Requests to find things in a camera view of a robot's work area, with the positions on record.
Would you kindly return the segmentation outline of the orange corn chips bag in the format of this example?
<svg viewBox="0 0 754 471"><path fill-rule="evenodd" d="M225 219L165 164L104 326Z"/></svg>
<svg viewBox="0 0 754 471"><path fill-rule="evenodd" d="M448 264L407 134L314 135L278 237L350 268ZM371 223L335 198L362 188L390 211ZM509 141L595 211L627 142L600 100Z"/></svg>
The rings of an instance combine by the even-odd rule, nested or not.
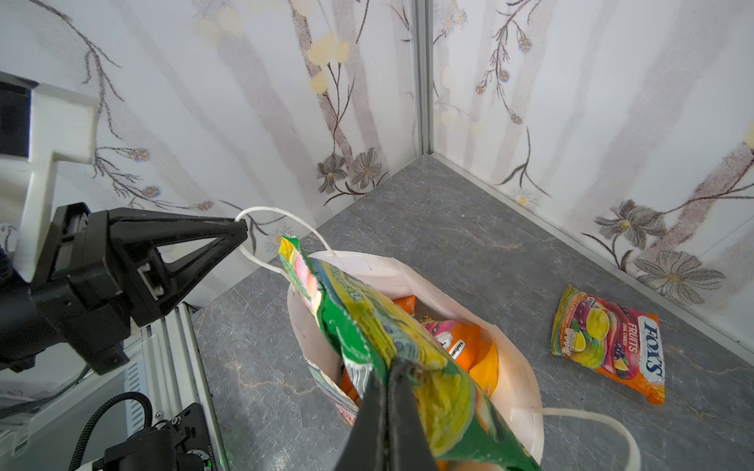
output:
<svg viewBox="0 0 754 471"><path fill-rule="evenodd" d="M404 310L408 315L414 316L415 310L417 306L417 297L416 296L405 296L404 298L396 298L393 300L394 304L396 306L399 306Z"/></svg>

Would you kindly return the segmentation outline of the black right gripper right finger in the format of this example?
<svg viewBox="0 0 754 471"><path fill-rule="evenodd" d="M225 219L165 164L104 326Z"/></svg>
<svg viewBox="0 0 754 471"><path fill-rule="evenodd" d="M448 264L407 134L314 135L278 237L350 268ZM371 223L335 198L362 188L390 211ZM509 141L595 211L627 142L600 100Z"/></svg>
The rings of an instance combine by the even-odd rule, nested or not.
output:
<svg viewBox="0 0 754 471"><path fill-rule="evenodd" d="M438 470L420 422L410 373L408 361L393 361L387 390L389 470Z"/></svg>

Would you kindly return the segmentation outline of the white floral paper bag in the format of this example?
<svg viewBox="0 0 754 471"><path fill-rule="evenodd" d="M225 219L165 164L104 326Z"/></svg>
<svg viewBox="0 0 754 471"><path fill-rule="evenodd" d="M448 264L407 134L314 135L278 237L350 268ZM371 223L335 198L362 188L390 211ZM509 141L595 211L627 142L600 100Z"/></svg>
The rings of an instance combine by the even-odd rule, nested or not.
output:
<svg viewBox="0 0 754 471"><path fill-rule="evenodd" d="M523 354L495 325L490 324L455 301L451 296L423 278L408 265L390 257L363 252L339 251L331 249L324 237L314 227L293 213L276 207L255 206L242 210L235 218L243 221L251 213L269 211L293 219L312 232L325 246L324 251L312 255L314 258L333 264L355 278L373 286L388 298L416 296L431 311L443 320L467 322L482 329L484 339L495 344L493 349L498 361L497 388L490 400L498 412L506 419L516 437L540 462L543 457L545 434L543 417L559 415L603 423L615 429L628 442L628 463L626 469L641 468L639 447L630 431L618 420L594 412L576 409L547 408L542 405L540 388L532 367ZM304 354L309 370L321 390L333 400L349 424L355 422L357 405L338 386L342 361L333 351L308 312L294 287L288 287L288 312L298 344Z"/></svg>

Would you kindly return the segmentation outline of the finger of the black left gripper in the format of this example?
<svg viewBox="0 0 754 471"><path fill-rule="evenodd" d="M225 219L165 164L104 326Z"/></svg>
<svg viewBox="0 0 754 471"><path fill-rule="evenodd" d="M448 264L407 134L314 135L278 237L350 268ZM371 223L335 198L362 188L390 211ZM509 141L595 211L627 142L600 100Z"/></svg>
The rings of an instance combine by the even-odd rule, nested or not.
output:
<svg viewBox="0 0 754 471"><path fill-rule="evenodd" d="M132 318L139 327L170 314L246 235L216 237L174 262L163 260L156 243L132 245Z"/></svg>
<svg viewBox="0 0 754 471"><path fill-rule="evenodd" d="M189 257L223 258L247 238L247 224L233 218L117 209L109 212L109 223L110 243L133 259L174 245L190 249Z"/></svg>

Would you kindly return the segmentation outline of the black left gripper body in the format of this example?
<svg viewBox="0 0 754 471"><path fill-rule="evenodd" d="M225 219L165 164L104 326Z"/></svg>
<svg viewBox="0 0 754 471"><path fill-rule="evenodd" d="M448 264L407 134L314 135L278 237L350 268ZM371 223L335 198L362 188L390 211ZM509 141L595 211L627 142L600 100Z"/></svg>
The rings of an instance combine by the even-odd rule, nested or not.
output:
<svg viewBox="0 0 754 471"><path fill-rule="evenodd" d="M84 203L59 207L48 227L31 280L1 256L1 367L16 373L37 364L45 349L66 343L103 375L125 365L123 342L137 307L126 257L112 230L118 223L153 223L156 211L118 208L93 213Z"/></svg>

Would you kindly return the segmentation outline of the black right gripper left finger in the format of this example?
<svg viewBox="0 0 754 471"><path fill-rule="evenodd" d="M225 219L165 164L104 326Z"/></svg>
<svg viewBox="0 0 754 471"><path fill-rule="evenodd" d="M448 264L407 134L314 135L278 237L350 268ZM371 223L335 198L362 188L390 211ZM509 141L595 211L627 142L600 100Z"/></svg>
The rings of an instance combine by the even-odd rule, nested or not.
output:
<svg viewBox="0 0 754 471"><path fill-rule="evenodd" d="M389 470L387 418L387 392L382 382L371 373L357 420L335 470Z"/></svg>

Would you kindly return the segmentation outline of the green Fox's spring tea bag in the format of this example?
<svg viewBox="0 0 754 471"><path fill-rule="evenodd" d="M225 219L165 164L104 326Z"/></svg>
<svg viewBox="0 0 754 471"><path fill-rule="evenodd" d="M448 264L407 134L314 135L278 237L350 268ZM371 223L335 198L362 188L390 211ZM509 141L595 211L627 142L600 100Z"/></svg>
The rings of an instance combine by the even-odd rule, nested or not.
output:
<svg viewBox="0 0 754 471"><path fill-rule="evenodd" d="M440 460L538 469L469 373L388 296L303 255L295 237L282 237L279 256L361 396L337 469L434 470Z"/></svg>

